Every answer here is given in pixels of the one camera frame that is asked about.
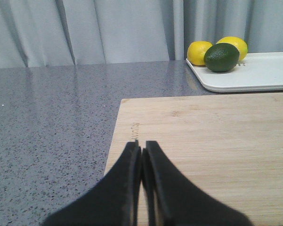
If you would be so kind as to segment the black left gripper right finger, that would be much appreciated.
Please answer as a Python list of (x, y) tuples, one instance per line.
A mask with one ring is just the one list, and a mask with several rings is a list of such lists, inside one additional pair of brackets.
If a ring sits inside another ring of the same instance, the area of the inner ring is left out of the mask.
[(142, 151), (142, 183), (150, 226), (251, 226), (248, 217), (186, 178), (156, 141)]

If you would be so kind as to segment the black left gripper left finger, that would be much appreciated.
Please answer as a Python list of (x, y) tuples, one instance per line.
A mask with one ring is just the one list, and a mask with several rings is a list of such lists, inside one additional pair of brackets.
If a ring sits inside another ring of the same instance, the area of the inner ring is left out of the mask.
[(119, 159), (85, 195), (51, 214), (44, 226), (135, 226), (141, 183), (141, 148), (128, 142)]

